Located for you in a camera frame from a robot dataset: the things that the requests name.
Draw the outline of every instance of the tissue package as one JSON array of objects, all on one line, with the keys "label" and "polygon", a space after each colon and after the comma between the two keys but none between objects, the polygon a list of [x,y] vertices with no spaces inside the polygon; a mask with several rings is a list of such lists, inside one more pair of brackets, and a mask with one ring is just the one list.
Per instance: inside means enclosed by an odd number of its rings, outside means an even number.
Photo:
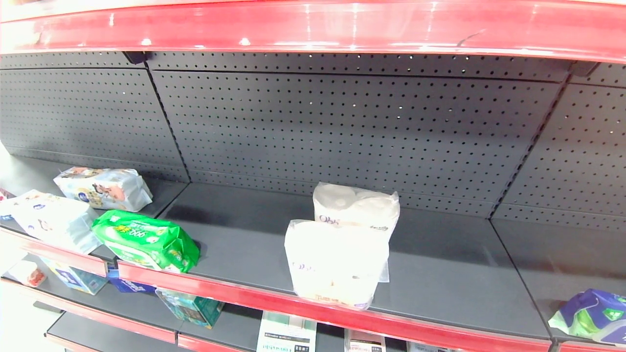
[{"label": "tissue package", "polygon": [[264,311],[257,352],[315,352],[316,333],[315,321]]},{"label": "tissue package", "polygon": [[570,299],[548,324],[572,336],[626,346],[626,297],[588,289]]},{"label": "tissue package", "polygon": [[285,251],[298,296],[367,309],[389,257],[389,244],[368,227],[292,220]]},{"label": "tissue package", "polygon": [[109,265],[106,277],[119,292],[142,292],[153,293],[157,289],[154,286],[140,284],[139,282],[124,280],[120,278],[120,271]]},{"label": "tissue package", "polygon": [[406,351],[407,352],[456,352],[456,350],[451,348],[443,348],[443,347],[435,347],[429,344],[422,344],[417,342],[406,343]]},{"label": "tissue package", "polygon": [[30,190],[7,200],[27,234],[57,247],[89,254],[101,245],[91,231],[98,214],[86,203]]},{"label": "tissue package", "polygon": [[152,203],[152,193],[132,168],[72,167],[55,177],[54,182],[65,197],[96,209],[138,212]]},{"label": "tissue package", "polygon": [[214,299],[167,289],[156,289],[156,295],[174,313],[176,318],[204,326],[207,329],[213,328],[224,307],[223,302]]},{"label": "tissue package", "polygon": [[386,352],[385,338],[380,335],[346,329],[345,352]]},{"label": "tissue package", "polygon": [[108,281],[106,277],[82,271],[47,258],[41,257],[41,261],[43,261],[69,288],[77,289],[94,296]]},{"label": "tissue package", "polygon": [[389,241],[398,217],[398,193],[392,195],[320,182],[313,191],[315,220],[333,225],[366,226]]},{"label": "tissue package", "polygon": [[167,220],[109,210],[92,229],[118,257],[150,269],[187,272],[200,257],[191,237]]}]

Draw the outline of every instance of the lower shelf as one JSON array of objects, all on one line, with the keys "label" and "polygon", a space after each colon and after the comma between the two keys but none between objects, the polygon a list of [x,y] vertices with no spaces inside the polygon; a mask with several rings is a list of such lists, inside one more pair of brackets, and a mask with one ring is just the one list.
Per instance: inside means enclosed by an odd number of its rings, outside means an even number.
[{"label": "lower shelf", "polygon": [[73,352],[184,352],[175,344],[63,313],[46,337]]}]

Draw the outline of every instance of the white box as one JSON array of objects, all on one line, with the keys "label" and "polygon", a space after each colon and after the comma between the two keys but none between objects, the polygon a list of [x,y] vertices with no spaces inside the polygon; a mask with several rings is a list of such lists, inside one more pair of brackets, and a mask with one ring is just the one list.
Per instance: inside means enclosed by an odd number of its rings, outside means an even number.
[{"label": "white box", "polygon": [[316,321],[264,311],[257,352],[316,352],[316,333]]},{"label": "white box", "polygon": [[346,329],[344,335],[346,352],[386,352],[385,337]]}]

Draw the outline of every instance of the toilet paper package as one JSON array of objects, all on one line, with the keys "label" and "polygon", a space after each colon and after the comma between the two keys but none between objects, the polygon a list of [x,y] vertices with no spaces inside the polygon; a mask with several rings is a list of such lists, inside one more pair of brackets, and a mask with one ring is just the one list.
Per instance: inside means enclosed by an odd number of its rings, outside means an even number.
[{"label": "toilet paper package", "polygon": [[626,297],[588,289],[565,303],[548,324],[568,335],[626,347]]},{"label": "toilet paper package", "polygon": [[385,337],[362,331],[344,330],[345,352],[387,352]]},{"label": "toilet paper package", "polygon": [[120,259],[153,270],[187,272],[200,257],[191,237],[167,220],[109,210],[93,222],[92,229]]},{"label": "toilet paper package", "polygon": [[65,197],[96,209],[138,212],[152,203],[152,193],[132,168],[72,167],[54,178]]},{"label": "toilet paper package", "polygon": [[7,201],[22,229],[43,242],[82,254],[101,245],[91,231],[98,214],[86,203],[38,190]]},{"label": "toilet paper package", "polygon": [[295,293],[352,309],[367,309],[389,245],[378,230],[326,222],[292,220],[285,251]]},{"label": "toilet paper package", "polygon": [[[398,193],[370,190],[320,182],[313,191],[315,220],[334,225],[359,225],[379,230],[387,241],[400,216]],[[389,282],[385,263],[379,282]]]}]

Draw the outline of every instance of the white plastic packaging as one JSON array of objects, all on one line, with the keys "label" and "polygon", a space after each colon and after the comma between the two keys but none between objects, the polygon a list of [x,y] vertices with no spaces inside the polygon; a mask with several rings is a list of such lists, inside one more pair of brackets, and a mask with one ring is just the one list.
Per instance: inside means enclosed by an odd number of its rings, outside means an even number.
[{"label": "white plastic packaging", "polygon": [[87,203],[38,190],[8,201],[15,221],[27,234],[43,242],[83,254],[101,245],[91,231],[98,214]]},{"label": "white plastic packaging", "polygon": [[387,352],[383,336],[350,329],[344,331],[345,352]]},{"label": "white plastic packaging", "polygon": [[[358,225],[381,231],[387,242],[400,217],[398,193],[370,190],[320,182],[313,191],[315,220],[334,225]],[[389,282],[385,263],[379,282]]]},{"label": "white plastic packaging", "polygon": [[132,168],[72,167],[54,178],[65,197],[96,209],[138,212],[152,203],[152,193]]},{"label": "white plastic packaging", "polygon": [[389,244],[368,227],[292,220],[285,251],[298,296],[367,309],[389,257]]}]

